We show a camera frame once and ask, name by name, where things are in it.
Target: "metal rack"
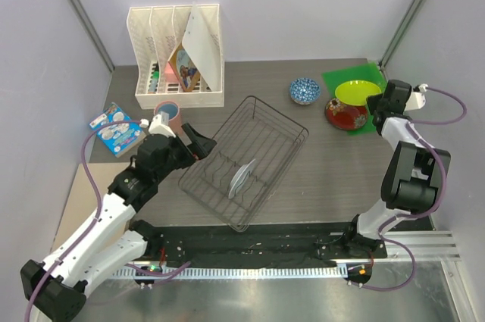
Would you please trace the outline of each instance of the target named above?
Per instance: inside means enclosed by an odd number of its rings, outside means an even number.
[[[249,96],[214,135],[217,146],[188,169],[180,188],[236,231],[244,231],[302,147],[308,130],[262,100]],[[229,197],[236,172],[255,159],[238,193]]]

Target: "white file organizer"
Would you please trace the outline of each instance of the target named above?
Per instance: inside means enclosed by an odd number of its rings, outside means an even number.
[[[192,92],[184,92],[178,84],[167,83],[165,80],[164,68],[170,54],[174,50],[174,46],[182,38],[184,46],[186,44],[184,32],[186,27],[191,27],[190,23],[187,26],[192,9],[191,5],[130,9],[127,26],[139,71],[135,97],[142,109],[155,108],[160,102],[165,100],[174,101],[181,108],[224,106],[224,53],[219,4],[196,6],[198,8],[197,11],[207,25],[218,54],[218,58],[211,59],[221,69],[211,73],[210,78],[207,78],[207,82],[211,83],[211,87],[215,88],[215,90],[211,90],[205,80],[201,80]],[[189,48],[187,48],[187,53],[191,55]],[[152,68],[157,62],[160,66],[158,87],[155,93],[149,93]],[[203,70],[204,66],[202,65],[199,69],[202,79],[204,75],[209,74],[204,73]]]

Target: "blue book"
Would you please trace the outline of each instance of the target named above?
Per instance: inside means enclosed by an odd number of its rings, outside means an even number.
[[[121,120],[130,120],[130,117],[112,102],[101,115],[89,123],[89,127],[96,130],[106,123]],[[115,156],[120,157],[141,142],[145,138],[145,133],[137,123],[120,123],[98,131],[98,138]]]

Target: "green mat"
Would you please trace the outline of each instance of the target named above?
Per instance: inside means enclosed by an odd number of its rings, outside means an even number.
[[[335,89],[342,83],[351,80],[365,80],[378,85],[383,91],[386,88],[386,80],[374,62],[363,64],[362,66],[350,67],[344,70],[334,70],[321,74],[324,78],[325,86],[332,97],[335,96]],[[369,115],[367,123],[358,130],[348,131],[349,135],[360,135],[372,133],[376,130],[372,125],[372,116]]]

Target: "mug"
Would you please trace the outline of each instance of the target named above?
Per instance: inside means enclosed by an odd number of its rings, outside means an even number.
[[[153,114],[158,115],[161,112],[168,114],[168,126],[172,131],[178,136],[182,135],[182,117],[180,116],[179,105],[173,101],[160,102],[153,111]]]

